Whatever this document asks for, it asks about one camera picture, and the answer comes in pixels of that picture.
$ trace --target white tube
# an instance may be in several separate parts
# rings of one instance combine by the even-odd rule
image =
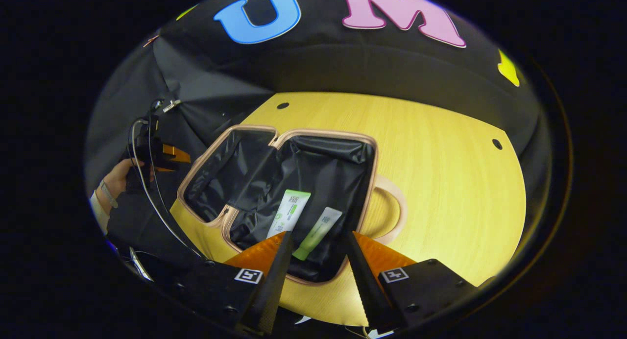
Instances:
[[[329,207],[325,208],[320,218],[318,218],[318,221],[316,221],[309,234],[305,236],[305,239],[300,243],[298,249],[293,252],[292,256],[304,261],[307,256],[309,256],[309,252],[312,252],[312,250],[318,246],[318,243],[322,241],[327,232],[336,224],[340,216],[342,216],[342,212],[339,210]]]
[[[309,192],[285,190],[266,239],[284,231],[292,231],[311,195]]]

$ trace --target metal clip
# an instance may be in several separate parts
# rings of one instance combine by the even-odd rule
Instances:
[[[177,107],[179,104],[181,104],[180,100],[170,100],[170,105],[166,106],[163,108],[163,113],[167,113],[168,111],[174,109],[175,107]]]

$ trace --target white sleeve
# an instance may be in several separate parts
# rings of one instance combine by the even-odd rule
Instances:
[[[107,224],[109,223],[109,216],[105,213],[105,210],[100,205],[98,201],[98,197],[96,197],[96,191],[92,194],[92,197],[89,198],[89,203],[92,205],[92,211],[94,212],[94,216],[96,216],[96,221],[98,221],[98,225],[102,230],[103,234],[107,235]]]

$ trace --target wooden table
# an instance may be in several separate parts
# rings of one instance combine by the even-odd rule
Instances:
[[[284,102],[289,106],[278,109]],[[378,174],[408,202],[406,226],[389,247],[417,262],[436,258],[478,286],[508,263],[519,243],[526,210],[522,172],[506,133],[492,125],[407,100],[343,93],[279,93],[242,124],[272,125],[279,134],[312,128],[374,137]],[[207,256],[223,262],[235,255],[219,230],[200,225],[179,201],[171,211]],[[362,233],[382,236],[397,218],[396,201],[374,190]],[[280,305],[321,321],[367,325],[350,267],[322,286],[286,281]]]

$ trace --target screw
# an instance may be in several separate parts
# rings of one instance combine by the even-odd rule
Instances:
[[[235,314],[237,314],[237,308],[234,308],[232,306],[224,306],[224,312],[229,315],[229,316],[233,316]]]
[[[412,303],[411,305],[405,307],[405,312],[416,312],[417,310],[420,309],[420,306],[416,305],[415,303]]]
[[[161,99],[157,99],[154,102],[152,102],[152,107],[155,110],[159,109],[159,107],[161,107],[162,105],[163,105],[163,100]]]

